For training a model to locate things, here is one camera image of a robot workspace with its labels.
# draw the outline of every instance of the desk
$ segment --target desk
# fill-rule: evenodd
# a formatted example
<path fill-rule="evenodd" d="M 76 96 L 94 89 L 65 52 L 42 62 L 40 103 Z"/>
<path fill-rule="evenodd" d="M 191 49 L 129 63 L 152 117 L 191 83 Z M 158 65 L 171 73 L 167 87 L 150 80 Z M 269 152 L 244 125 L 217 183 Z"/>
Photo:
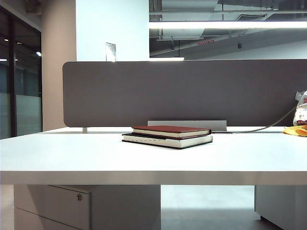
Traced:
<path fill-rule="evenodd" d="M 215 134 L 211 144 L 177 150 L 122 142 L 130 128 L 81 130 L 1 140 L 1 183 L 307 184 L 306 138 L 281 132 Z"/>

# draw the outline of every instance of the book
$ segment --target book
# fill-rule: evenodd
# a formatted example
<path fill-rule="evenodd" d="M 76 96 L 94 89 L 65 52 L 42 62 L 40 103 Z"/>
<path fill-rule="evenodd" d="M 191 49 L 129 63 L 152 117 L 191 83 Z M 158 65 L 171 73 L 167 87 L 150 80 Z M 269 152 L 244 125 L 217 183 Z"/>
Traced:
<path fill-rule="evenodd" d="M 182 126 L 133 126 L 133 134 L 155 135 L 156 137 L 185 138 L 211 134 L 208 128 Z"/>
<path fill-rule="evenodd" d="M 163 137 L 153 137 L 151 135 L 127 133 L 123 134 L 122 141 L 140 143 L 145 145 L 156 145 L 174 149 L 185 149 L 192 146 L 211 143 L 213 141 L 213 136 L 206 135 L 196 138 L 176 140 Z"/>

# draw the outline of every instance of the drawer cabinet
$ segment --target drawer cabinet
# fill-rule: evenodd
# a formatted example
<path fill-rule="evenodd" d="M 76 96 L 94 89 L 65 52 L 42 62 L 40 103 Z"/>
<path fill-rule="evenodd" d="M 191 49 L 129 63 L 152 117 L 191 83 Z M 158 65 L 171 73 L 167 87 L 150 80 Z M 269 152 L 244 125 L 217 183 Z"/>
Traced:
<path fill-rule="evenodd" d="M 89 230 L 89 194 L 50 185 L 14 186 L 14 206 L 82 230 Z"/>
<path fill-rule="evenodd" d="M 15 230 L 78 230 L 65 224 L 15 208 Z"/>
<path fill-rule="evenodd" d="M 17 184 L 15 230 L 159 230 L 160 204 L 160 185 Z"/>

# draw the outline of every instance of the cable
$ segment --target cable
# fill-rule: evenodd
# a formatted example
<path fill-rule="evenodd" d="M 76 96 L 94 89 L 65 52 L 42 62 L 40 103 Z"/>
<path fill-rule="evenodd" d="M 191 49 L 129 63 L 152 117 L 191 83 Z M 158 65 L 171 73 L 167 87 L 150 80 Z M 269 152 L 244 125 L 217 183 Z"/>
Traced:
<path fill-rule="evenodd" d="M 229 132 L 229 131 L 213 131 L 212 133 L 252 133 L 252 132 L 257 132 L 269 127 L 272 127 L 274 125 L 276 125 L 277 123 L 281 122 L 282 120 L 284 120 L 290 113 L 292 113 L 294 110 L 296 109 L 296 106 L 291 109 L 288 113 L 286 113 L 282 118 L 280 118 L 278 121 L 274 122 L 273 124 L 266 126 L 264 128 L 258 128 L 258 129 L 254 129 L 254 130 L 250 130 L 250 131 L 234 131 L 234 132 Z"/>

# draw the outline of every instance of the desk divider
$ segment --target desk divider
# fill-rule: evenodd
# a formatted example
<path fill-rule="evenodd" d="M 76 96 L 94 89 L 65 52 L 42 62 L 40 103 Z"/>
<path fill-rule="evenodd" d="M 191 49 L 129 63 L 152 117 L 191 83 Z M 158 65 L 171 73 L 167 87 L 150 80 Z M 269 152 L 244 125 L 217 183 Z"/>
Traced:
<path fill-rule="evenodd" d="M 266 126 L 306 90 L 306 59 L 68 62 L 69 127 L 129 127 L 148 120 L 227 120 Z M 293 114 L 280 126 L 290 126 Z"/>

